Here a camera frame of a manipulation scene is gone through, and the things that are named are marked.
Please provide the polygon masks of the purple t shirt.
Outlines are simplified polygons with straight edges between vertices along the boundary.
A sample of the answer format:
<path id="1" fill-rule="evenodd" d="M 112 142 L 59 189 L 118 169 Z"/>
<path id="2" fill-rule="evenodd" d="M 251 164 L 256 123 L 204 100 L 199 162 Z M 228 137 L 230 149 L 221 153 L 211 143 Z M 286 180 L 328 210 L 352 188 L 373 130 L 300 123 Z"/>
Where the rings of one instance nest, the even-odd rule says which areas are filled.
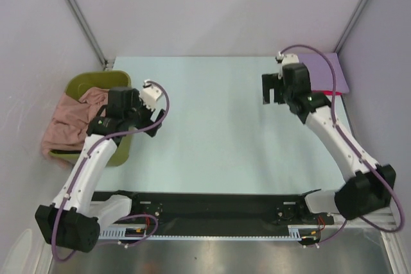
<path id="1" fill-rule="evenodd" d="M 333 90 L 333 77 L 328 63 L 316 53 L 297 53 L 300 63 L 303 63 L 309 71 L 311 89 Z M 336 76 L 336 91 L 343 94 L 349 93 L 349 87 L 345 80 L 338 55 L 336 53 L 326 53 L 325 56 L 334 68 Z"/>

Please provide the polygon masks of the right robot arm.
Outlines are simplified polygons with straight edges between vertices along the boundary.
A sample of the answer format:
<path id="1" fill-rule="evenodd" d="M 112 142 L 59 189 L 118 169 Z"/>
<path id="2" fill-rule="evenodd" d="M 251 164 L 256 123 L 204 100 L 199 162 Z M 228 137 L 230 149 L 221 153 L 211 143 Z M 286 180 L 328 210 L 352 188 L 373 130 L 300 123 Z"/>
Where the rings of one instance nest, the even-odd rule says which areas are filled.
<path id="1" fill-rule="evenodd" d="M 304 64 L 286 64 L 280 73 L 263 74 L 261 81 L 263 102 L 288 105 L 290 112 L 323 143 L 345 181 L 337 191 L 306 194 L 305 202 L 296 207 L 301 222 L 312 223 L 323 212 L 353 220 L 390 205 L 395 170 L 372 158 L 332 117 L 331 100 L 322 92 L 312 91 Z"/>

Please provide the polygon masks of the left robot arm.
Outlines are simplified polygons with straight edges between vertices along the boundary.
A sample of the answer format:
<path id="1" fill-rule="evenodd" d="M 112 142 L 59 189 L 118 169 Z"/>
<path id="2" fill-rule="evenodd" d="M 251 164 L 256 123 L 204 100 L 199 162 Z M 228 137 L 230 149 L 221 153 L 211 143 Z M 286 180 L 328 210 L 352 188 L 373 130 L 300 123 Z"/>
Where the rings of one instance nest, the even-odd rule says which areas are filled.
<path id="1" fill-rule="evenodd" d="M 124 193 L 93 206 L 92 196 L 103 170 L 124 137 L 146 133 L 154 137 L 170 110 L 170 97 L 157 82 L 146 80 L 141 90 L 113 87 L 89 123 L 87 136 L 71 174 L 50 205 L 39 205 L 35 220 L 57 262 L 76 252 L 90 252 L 100 232 L 118 221 L 133 223 L 140 204 Z"/>

